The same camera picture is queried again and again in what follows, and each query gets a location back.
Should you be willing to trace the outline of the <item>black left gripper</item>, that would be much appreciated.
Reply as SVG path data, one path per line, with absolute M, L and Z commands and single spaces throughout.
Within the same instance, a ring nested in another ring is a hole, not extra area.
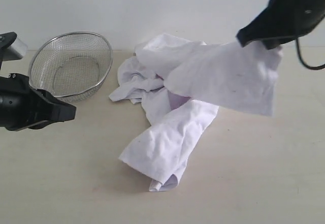
M 74 120 L 76 110 L 50 92 L 30 86 L 26 75 L 1 77 L 1 127 L 8 131 L 40 130 L 55 122 Z

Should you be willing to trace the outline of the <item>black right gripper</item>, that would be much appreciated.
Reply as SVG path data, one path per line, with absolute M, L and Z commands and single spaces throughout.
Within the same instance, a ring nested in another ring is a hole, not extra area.
M 242 47 L 261 41 L 271 50 L 311 33 L 323 19 L 324 0 L 269 0 L 236 38 Z

